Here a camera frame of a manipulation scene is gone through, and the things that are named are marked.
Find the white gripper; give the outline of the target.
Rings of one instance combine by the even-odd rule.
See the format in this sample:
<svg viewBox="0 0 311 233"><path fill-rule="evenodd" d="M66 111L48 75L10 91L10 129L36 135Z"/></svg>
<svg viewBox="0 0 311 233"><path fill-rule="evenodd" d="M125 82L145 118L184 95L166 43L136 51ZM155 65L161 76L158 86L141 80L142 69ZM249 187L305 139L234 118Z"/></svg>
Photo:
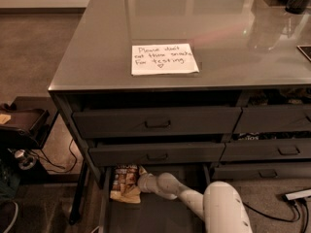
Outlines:
<svg viewBox="0 0 311 233"><path fill-rule="evenodd" d="M150 174L143 166L139 166L138 187L145 193L158 193L157 176Z"/></svg>

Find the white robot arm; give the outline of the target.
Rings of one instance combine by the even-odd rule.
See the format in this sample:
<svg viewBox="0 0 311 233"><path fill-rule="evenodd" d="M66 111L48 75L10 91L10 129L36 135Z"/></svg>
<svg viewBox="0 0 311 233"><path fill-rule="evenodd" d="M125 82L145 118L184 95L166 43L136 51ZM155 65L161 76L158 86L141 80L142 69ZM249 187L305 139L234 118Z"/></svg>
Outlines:
<svg viewBox="0 0 311 233"><path fill-rule="evenodd" d="M142 192L181 200L205 223L206 233L253 233L243 201L229 183L212 182L199 193L170 173L155 176L143 170L137 184Z"/></svg>

